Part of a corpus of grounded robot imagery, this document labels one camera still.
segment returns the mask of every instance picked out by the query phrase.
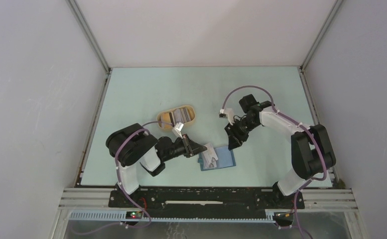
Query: floor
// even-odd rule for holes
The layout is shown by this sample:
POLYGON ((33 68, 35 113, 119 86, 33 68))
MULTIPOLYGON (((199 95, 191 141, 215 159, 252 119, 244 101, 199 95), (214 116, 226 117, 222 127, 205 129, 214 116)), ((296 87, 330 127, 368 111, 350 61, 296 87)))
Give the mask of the floor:
MULTIPOLYGON (((107 137, 133 123, 156 120, 159 112, 191 105, 196 121, 182 133, 198 143, 214 147, 228 144, 226 119, 218 117, 226 95, 236 87, 257 85, 267 89, 277 107, 298 121, 313 124, 309 106, 296 67, 169 67, 114 68, 98 125, 83 171, 81 185, 115 185, 115 164, 105 146, 107 137)), ((257 101, 268 100, 257 89, 242 89, 231 95, 227 108, 243 115, 238 101, 253 94, 257 101)), ((175 135, 158 125, 146 126, 156 137, 175 135)), ((156 177, 140 165, 137 176, 144 186, 250 186, 270 187, 291 169, 289 142, 268 127, 254 129, 247 142, 234 150, 236 166, 201 171, 198 156, 183 156, 166 162, 156 177)), ((330 179, 312 182, 310 187, 330 187, 330 179)))

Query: purple cable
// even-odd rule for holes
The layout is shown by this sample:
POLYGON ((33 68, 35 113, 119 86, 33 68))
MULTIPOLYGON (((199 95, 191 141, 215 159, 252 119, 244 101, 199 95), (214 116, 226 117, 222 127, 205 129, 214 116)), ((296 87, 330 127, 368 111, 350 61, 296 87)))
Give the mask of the purple cable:
POLYGON ((272 110, 279 114, 281 117, 285 118, 286 120, 292 122, 293 124, 295 124, 296 126, 300 127, 301 129, 303 129, 303 131, 305 131, 305 133, 309 136, 309 138, 311 139, 313 145, 315 146, 315 149, 316 149, 316 152, 318 153, 318 156, 319 156, 319 160, 321 161, 321 164, 322 164, 322 172, 323 172, 323 176, 322 178, 315 178, 315 177, 312 177, 311 180, 309 180, 308 182, 306 182, 302 187, 300 187, 296 193, 294 194, 294 201, 293 201, 293 206, 294 206, 294 216, 296 217, 296 221, 297 221, 297 228, 299 229, 300 231, 300 235, 302 236, 302 238, 305 238, 303 232, 306 232, 311 238, 312 236, 309 234, 308 231, 306 231, 305 229, 303 229, 301 226, 300 226, 300 223, 299 223, 299 217, 297 216, 297 196, 299 194, 299 191, 304 189, 306 186, 308 186, 312 180, 317 180, 317 181, 324 181, 326 178, 327 178, 327 166, 325 165, 325 161, 324 161, 324 157, 322 156, 322 152, 321 152, 321 149, 319 148, 318 144, 316 143, 316 140, 314 139, 313 135, 311 134, 311 132, 309 132, 309 130, 304 127, 301 123, 297 122, 296 120, 292 119, 291 117, 281 113, 280 111, 278 111, 276 108, 275 108, 275 105, 274 105, 274 99, 272 98, 272 95, 264 88, 261 88, 259 86, 251 86, 251 85, 247 85, 247 86, 240 86, 240 87, 237 87, 235 88, 234 90, 232 90, 228 95, 227 97, 224 99, 224 103, 223 103, 223 107, 222 109, 225 108, 226 106, 226 103, 227 103, 227 100, 229 99, 230 95, 240 89, 243 89, 243 88, 255 88, 255 89, 259 89, 259 90, 262 90, 264 91, 268 96, 269 96, 269 99, 271 100, 271 108, 272 110))
MULTIPOLYGON (((286 226, 286 227, 281 227, 281 226, 278 225, 277 223, 275 223, 275 226, 278 227, 279 230, 285 230, 285 229, 291 229, 291 228, 297 228, 297 229, 298 229, 298 228, 299 228, 298 226, 291 226, 291 227, 286 226)), ((310 232, 308 232, 308 231, 305 230, 305 229, 303 229, 303 231, 304 231, 306 234, 308 234, 308 236, 309 236, 310 239, 313 239, 313 236, 311 235, 310 232)))
MULTIPOLYGON (((173 124, 167 123, 167 122, 163 122, 163 121, 151 121, 151 122, 148 122, 148 123, 143 124, 142 127, 144 127, 144 126, 146 126, 146 125, 148 125, 148 124, 152 124, 152 123, 164 123, 164 124, 169 124, 169 125, 173 126, 173 124)), ((122 149, 124 148, 124 146, 125 146, 125 145, 127 144, 127 142, 128 142, 129 140, 131 140, 135 135, 138 135, 138 134, 141 133, 141 132, 147 132, 148 134, 150 134, 149 130, 147 130, 147 129, 145 129, 145 128, 139 129, 139 130, 137 130, 136 132, 134 132, 133 134, 131 134, 131 135, 123 142, 123 144, 120 145, 120 147, 118 148, 118 150, 117 150, 117 152, 116 152, 116 156, 114 157, 114 160, 115 160, 115 162, 116 162, 116 167, 119 166, 119 160, 118 160, 118 157, 119 157, 120 152, 121 152, 122 149)), ((127 192, 124 190, 124 188, 123 188, 123 183, 122 183, 122 179, 120 178, 120 174, 119 174, 119 172, 118 172, 118 169, 117 169, 117 179, 118 179, 118 181, 119 181, 119 184, 118 184, 118 185, 119 185, 120 189, 123 191, 123 193, 124 193, 124 195, 126 196, 126 198, 127 198, 131 203, 133 203, 137 208, 139 208, 142 212, 144 212, 144 213, 146 214, 146 216, 147 216, 148 219, 149 219, 148 224, 143 225, 143 226, 131 226, 131 225, 127 225, 127 224, 121 223, 121 222, 118 222, 118 223, 110 223, 110 224, 106 224, 106 225, 104 225, 104 226, 102 226, 102 227, 99 227, 99 228, 97 228, 97 229, 95 229, 95 230, 92 230, 92 231, 89 231, 89 232, 85 232, 85 233, 79 233, 79 232, 76 232, 76 231, 73 229, 73 227, 71 227, 71 228, 70 228, 70 231, 71 231, 73 234, 79 235, 79 236, 85 236, 85 235, 89 235, 89 234, 96 233, 96 232, 98 232, 98 231, 100 231, 100 230, 102 230, 102 229, 104 229, 104 228, 107 228, 107 227, 110 227, 110 226, 114 226, 114 225, 120 225, 120 224, 123 224, 123 225, 125 225, 126 227, 130 227, 130 228, 145 228, 145 227, 147 227, 147 226, 149 226, 149 225, 151 224, 152 218, 151 218, 151 216, 149 215, 149 213, 148 213, 144 208, 142 208, 139 204, 137 204, 135 201, 133 201, 133 200, 131 199, 131 197, 129 196, 129 194, 127 194, 127 192)))
POLYGON ((146 216, 148 217, 148 223, 146 225, 143 225, 143 226, 131 226, 131 225, 127 225, 127 224, 124 224, 126 227, 129 227, 129 228, 145 228, 147 226, 149 226, 152 222, 152 218, 151 216, 149 215, 149 213, 141 206, 139 206, 139 204, 137 204, 135 201, 133 201, 133 199, 129 196, 129 194, 125 191, 125 189, 123 188, 123 183, 122 183, 122 179, 120 178, 120 174, 119 174, 119 154, 121 152, 121 150, 124 148, 124 146, 127 144, 127 142, 129 142, 133 137, 135 137, 136 135, 138 135, 139 133, 142 133, 142 132, 147 132, 148 134, 149 133, 149 130, 147 130, 146 128, 141 128, 141 129, 138 129, 136 130, 134 133, 132 133, 129 137, 127 137, 127 139, 123 142, 123 144, 120 145, 119 149, 117 150, 116 152, 116 156, 114 157, 114 160, 116 162, 116 170, 117 170, 117 179, 118 179, 118 186, 120 187, 120 189, 123 191, 124 195, 126 196, 126 198, 131 202, 133 203, 133 205, 135 205, 137 208, 139 208, 142 212, 144 212, 146 214, 146 216))
POLYGON ((168 123, 168 122, 164 122, 164 121, 157 120, 157 121, 151 121, 151 122, 148 122, 148 123, 144 123, 144 124, 142 125, 142 127, 145 127, 145 126, 147 126, 148 124, 152 124, 152 123, 163 123, 163 124, 168 124, 168 125, 170 125, 170 126, 173 126, 172 123, 168 123))
MULTIPOLYGON (((272 110, 276 113, 278 110, 275 108, 275 105, 274 105, 274 99, 272 98, 272 95, 264 88, 261 88, 259 86, 251 86, 251 85, 247 85, 247 86, 240 86, 240 87, 237 87, 235 88, 234 90, 232 90, 227 96, 226 98, 224 99, 224 103, 223 103, 223 107, 222 109, 225 108, 226 106, 226 103, 227 103, 227 100, 229 99, 230 95, 240 89, 243 89, 243 88, 255 88, 255 89, 259 89, 259 90, 262 90, 264 91, 268 96, 269 96, 269 99, 271 100, 271 107, 272 107, 272 110)), ((277 114, 279 114, 281 117, 285 118, 286 120, 292 122, 293 124, 299 126, 301 129, 303 129, 305 131, 305 133, 309 136, 309 138, 311 139, 313 145, 315 146, 315 149, 316 149, 316 152, 318 153, 318 156, 319 156, 319 159, 321 160, 321 164, 322 164, 322 171, 323 171, 323 177, 322 178, 312 178, 313 180, 318 180, 318 181, 324 181, 326 178, 327 178, 327 166, 325 165, 325 161, 324 161, 324 157, 322 156, 322 152, 321 152, 321 149, 319 148, 318 144, 316 143, 316 140, 314 139, 313 135, 311 134, 311 132, 309 132, 309 130, 307 128, 305 128, 303 125, 301 125, 299 122, 295 121, 294 119, 292 119, 291 117, 281 113, 281 112, 278 112, 277 114)))

